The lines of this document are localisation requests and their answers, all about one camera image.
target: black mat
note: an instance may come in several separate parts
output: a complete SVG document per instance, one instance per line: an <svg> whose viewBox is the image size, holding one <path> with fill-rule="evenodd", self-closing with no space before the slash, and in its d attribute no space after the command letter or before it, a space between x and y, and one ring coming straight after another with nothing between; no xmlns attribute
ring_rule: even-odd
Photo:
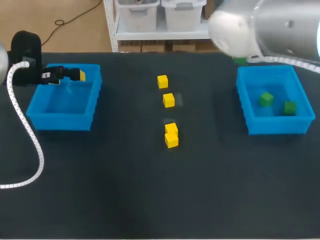
<svg viewBox="0 0 320 240"><path fill-rule="evenodd" d="M0 191L0 239L319 238L320 120L306 135L248 136L222 54L45 54L100 64L91 132L37 132L34 183ZM320 76L297 70L320 116ZM158 75L169 90L159 90ZM26 111L34 87L15 89ZM162 94L181 97L164 109ZM38 157L0 88L0 183L31 177ZM164 122L180 146L167 149Z"/></svg>

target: plastic storage bin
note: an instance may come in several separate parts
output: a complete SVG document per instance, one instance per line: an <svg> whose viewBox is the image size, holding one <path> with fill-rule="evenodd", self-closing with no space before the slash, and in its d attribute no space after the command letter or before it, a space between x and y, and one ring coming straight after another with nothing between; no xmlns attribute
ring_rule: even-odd
<svg viewBox="0 0 320 240"><path fill-rule="evenodd" d="M120 19L127 32L154 32L157 28L157 6L160 0L116 0Z"/></svg>
<svg viewBox="0 0 320 240"><path fill-rule="evenodd" d="M65 77L60 85L39 85L26 115L36 130L89 131L102 84L100 65L49 64L67 68L80 68L85 82Z"/></svg>
<svg viewBox="0 0 320 240"><path fill-rule="evenodd" d="M305 134L316 118L292 66L239 67L236 87L250 135ZM269 107L259 104L264 92L274 96ZM295 102L295 116L284 115L285 101Z"/></svg>
<svg viewBox="0 0 320 240"><path fill-rule="evenodd" d="M190 32L197 29L206 0L161 0L165 8L169 32Z"/></svg>

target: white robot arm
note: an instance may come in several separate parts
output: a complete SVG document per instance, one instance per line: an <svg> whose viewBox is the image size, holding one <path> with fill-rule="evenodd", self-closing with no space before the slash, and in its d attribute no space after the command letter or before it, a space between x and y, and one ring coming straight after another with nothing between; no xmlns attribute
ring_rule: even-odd
<svg viewBox="0 0 320 240"><path fill-rule="evenodd" d="M208 27L214 44L232 57L314 72L320 62L320 0L224 0Z"/></svg>

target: white cable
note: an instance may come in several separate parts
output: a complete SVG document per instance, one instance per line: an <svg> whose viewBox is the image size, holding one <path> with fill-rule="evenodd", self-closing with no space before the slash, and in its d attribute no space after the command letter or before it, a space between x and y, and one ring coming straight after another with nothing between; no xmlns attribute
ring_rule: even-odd
<svg viewBox="0 0 320 240"><path fill-rule="evenodd" d="M35 175L33 177L31 177L30 179L28 179L26 181L19 182L19 183L14 183L14 184L0 184L0 189L13 189L13 188L22 187L22 186L25 186L25 185L32 183L34 180L36 180L40 176L40 174L42 173L42 171L44 169L44 165L45 165L44 153L42 152L41 146L38 142L38 139L36 138L36 135L32 131L28 121L26 120L26 117L24 116L24 114L22 113L22 111L19 107L19 104L18 104L17 99L14 94L14 89L12 87L12 79L13 79L15 71L18 69L21 69L21 68L29 68L29 66L30 66L30 64L28 61L21 61L17 64L14 64L8 72L8 75L6 78L6 87L8 89L8 93L9 93L9 97L11 99L12 105L13 105L16 113L18 114L25 130L28 132L35 148L36 148L36 151L39 156L39 168L36 171Z"/></svg>
<svg viewBox="0 0 320 240"><path fill-rule="evenodd" d="M265 56L262 59L260 59L260 61L267 62L267 63L281 63L281 64L293 65L293 66L307 69L309 71L320 74L319 66L308 63L308 62L300 61L297 59L292 59L292 58L287 58L282 56Z"/></svg>

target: blue container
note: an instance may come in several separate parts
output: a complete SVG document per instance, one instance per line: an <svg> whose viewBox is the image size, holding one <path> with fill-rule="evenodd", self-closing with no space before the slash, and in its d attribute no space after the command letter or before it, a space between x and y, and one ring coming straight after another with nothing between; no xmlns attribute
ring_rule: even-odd
<svg viewBox="0 0 320 240"><path fill-rule="evenodd" d="M53 66L80 68L85 73L85 82L65 77L60 85L39 85L26 115L36 130L89 131L102 83L100 65L48 65Z"/></svg>
<svg viewBox="0 0 320 240"><path fill-rule="evenodd" d="M316 118L292 66L239 67L236 87L249 135L305 134ZM259 104L265 92L274 96L269 107ZM295 102L295 116L284 115L285 101Z"/></svg>

